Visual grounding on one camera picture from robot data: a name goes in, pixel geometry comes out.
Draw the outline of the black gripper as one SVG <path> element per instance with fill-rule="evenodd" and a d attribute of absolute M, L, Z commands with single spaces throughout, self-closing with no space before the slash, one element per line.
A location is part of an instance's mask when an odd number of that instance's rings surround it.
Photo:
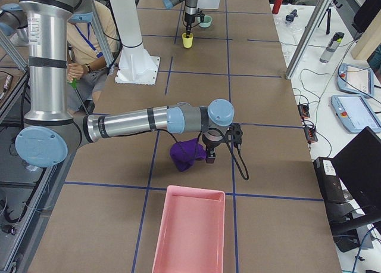
<path fill-rule="evenodd" d="M 191 25 L 195 22 L 196 14 L 185 13 L 184 21 L 186 23 L 186 36 L 191 34 Z"/>
<path fill-rule="evenodd" d="M 213 164 L 216 159 L 215 149 L 224 141 L 224 133 L 217 129 L 210 129 L 202 134 L 202 141 L 207 153 L 206 163 Z"/>

